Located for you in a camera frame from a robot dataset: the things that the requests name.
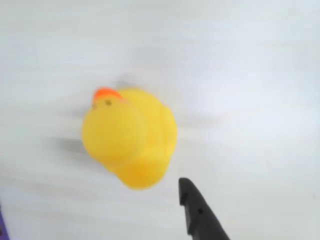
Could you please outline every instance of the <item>duck head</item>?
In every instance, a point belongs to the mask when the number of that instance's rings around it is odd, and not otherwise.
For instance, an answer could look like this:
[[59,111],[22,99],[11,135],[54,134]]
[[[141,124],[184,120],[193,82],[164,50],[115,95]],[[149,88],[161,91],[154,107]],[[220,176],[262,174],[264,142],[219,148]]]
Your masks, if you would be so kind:
[[145,119],[138,108],[110,88],[98,89],[82,123],[88,154],[110,168],[136,158],[147,140]]

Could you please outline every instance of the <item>purple object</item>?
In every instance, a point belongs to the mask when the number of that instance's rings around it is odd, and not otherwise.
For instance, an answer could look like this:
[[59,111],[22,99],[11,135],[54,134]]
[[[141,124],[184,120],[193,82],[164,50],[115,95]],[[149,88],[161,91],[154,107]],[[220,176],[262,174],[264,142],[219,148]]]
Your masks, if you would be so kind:
[[2,214],[1,214],[1,206],[0,206],[0,240],[10,240],[6,226],[5,226],[4,218],[2,217]]

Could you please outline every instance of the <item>white surface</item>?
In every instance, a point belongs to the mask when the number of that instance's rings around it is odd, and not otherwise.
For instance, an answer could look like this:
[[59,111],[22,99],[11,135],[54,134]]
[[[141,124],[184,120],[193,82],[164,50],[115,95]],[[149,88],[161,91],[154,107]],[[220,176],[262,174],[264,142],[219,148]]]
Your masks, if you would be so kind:
[[[316,0],[1,0],[11,239],[191,239],[178,204],[189,177],[232,240],[319,240],[319,23]],[[127,83],[178,124],[165,178],[142,192],[80,142],[94,89]]]

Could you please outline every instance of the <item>orange beak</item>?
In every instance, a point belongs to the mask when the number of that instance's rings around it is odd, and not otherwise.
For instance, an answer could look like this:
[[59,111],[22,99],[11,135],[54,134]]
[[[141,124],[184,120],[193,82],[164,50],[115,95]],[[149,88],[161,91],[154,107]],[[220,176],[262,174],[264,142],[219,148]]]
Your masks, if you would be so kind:
[[119,99],[123,99],[123,97],[117,91],[115,91],[111,88],[108,88],[108,87],[101,87],[95,91],[92,101],[95,102],[96,100],[103,98],[103,97],[107,97],[107,96],[114,96]]

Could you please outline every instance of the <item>rubber duck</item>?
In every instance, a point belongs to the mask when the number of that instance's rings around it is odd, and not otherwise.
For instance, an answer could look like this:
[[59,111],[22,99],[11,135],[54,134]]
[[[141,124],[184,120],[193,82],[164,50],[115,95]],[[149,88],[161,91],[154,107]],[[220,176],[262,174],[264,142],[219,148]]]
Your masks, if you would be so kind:
[[99,88],[82,123],[88,154],[131,189],[165,175],[177,142],[172,112],[139,88]]

